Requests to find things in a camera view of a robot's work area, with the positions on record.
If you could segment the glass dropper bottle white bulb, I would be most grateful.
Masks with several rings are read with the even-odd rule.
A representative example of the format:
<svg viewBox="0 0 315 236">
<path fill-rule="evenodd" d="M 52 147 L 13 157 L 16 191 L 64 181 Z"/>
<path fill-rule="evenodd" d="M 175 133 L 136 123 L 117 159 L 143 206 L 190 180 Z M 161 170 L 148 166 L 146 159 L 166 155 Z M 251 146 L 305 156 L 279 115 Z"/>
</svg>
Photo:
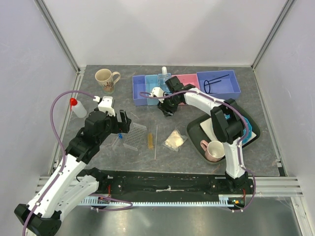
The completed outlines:
<svg viewBox="0 0 315 236">
<path fill-rule="evenodd" d="M 166 85 L 166 81 L 170 77 L 171 77 L 171 74 L 167 72 L 166 66 L 163 66 L 161 69 L 161 74 L 158 74 L 158 84 L 159 84 L 159 87 L 165 92 L 169 92 L 169 89 Z"/>
</svg>

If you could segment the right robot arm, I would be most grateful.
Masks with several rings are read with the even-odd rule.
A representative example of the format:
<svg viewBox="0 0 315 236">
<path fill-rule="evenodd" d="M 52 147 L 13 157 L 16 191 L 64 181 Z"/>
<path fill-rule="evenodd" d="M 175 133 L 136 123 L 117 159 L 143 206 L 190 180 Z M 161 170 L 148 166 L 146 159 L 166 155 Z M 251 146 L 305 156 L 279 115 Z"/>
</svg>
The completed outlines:
<svg viewBox="0 0 315 236">
<path fill-rule="evenodd" d="M 152 89 L 151 97 L 158 99 L 158 108 L 166 117 L 174 115 L 181 103 L 207 113 L 214 135 L 223 147 L 227 191 L 233 194 L 240 190 L 247 194 L 255 193 L 255 179 L 249 179 L 251 171 L 245 167 L 242 149 L 243 140 L 249 135 L 250 129 L 236 101 L 215 98 L 191 84 L 184 86 L 177 77 L 170 78 L 166 84 L 169 93 L 160 87 Z"/>
</svg>

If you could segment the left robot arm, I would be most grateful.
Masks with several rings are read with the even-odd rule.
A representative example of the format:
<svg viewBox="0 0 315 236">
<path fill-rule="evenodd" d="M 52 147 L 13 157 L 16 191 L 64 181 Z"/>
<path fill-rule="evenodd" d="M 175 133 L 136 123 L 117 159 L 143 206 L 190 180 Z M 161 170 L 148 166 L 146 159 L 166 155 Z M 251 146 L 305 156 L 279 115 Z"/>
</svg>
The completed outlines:
<svg viewBox="0 0 315 236">
<path fill-rule="evenodd" d="M 100 145 L 110 134 L 128 133 L 131 119 L 120 110 L 121 121 L 116 116 L 98 109 L 85 119 L 84 126 L 63 149 L 63 158 L 49 180 L 28 204 L 19 204 L 14 213 L 27 231 L 37 236 L 54 236 L 67 215 L 88 195 L 104 193 L 108 181 L 98 175 L 98 169 L 84 176 L 70 191 L 74 178 L 99 152 Z"/>
</svg>

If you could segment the black metal ring stand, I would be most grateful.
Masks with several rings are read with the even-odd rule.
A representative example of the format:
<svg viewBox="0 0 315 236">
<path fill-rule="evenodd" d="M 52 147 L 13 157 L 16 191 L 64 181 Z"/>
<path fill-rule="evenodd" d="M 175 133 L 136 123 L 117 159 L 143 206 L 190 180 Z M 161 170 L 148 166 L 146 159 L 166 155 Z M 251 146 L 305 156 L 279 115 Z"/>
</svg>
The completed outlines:
<svg viewBox="0 0 315 236">
<path fill-rule="evenodd" d="M 227 76 L 229 76 L 229 74 L 219 76 L 217 78 L 210 79 L 210 80 L 205 80 L 203 83 L 203 88 L 204 88 L 205 93 L 206 94 L 213 94 L 213 92 L 211 92 L 211 85 L 221 82 L 221 79 L 225 78 Z"/>
</svg>

